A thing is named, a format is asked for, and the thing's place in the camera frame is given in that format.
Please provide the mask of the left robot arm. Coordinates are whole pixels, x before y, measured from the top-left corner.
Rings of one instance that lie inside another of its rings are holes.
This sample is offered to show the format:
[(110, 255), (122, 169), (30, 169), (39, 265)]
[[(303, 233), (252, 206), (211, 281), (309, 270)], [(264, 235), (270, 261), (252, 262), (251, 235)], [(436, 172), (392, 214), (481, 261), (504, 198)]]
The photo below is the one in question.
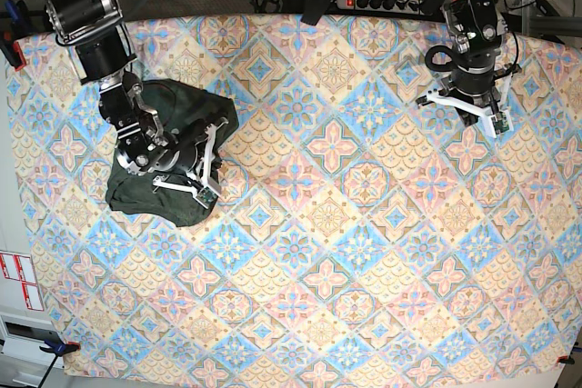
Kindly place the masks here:
[(417, 98), (420, 106), (452, 106), (466, 127), (480, 122), (486, 135), (514, 129), (507, 106), (513, 75), (521, 71), (519, 56), (501, 68), (497, 57), (507, 32), (495, 0), (444, 0), (441, 11), (453, 45), (435, 45), (425, 55), (426, 67), (447, 73), (439, 89)]

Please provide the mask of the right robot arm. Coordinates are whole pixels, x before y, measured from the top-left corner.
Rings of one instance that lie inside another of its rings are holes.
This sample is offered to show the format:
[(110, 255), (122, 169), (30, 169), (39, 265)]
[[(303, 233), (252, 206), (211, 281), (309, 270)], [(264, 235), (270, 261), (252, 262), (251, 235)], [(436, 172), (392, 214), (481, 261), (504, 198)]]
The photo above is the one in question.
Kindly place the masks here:
[(142, 97), (141, 80), (129, 71), (134, 47), (118, 0), (45, 0), (55, 39), (75, 49), (82, 83), (99, 86), (99, 112), (117, 133), (115, 158), (133, 175), (180, 173), (201, 185), (215, 180), (212, 166), (223, 116), (199, 119), (174, 134)]

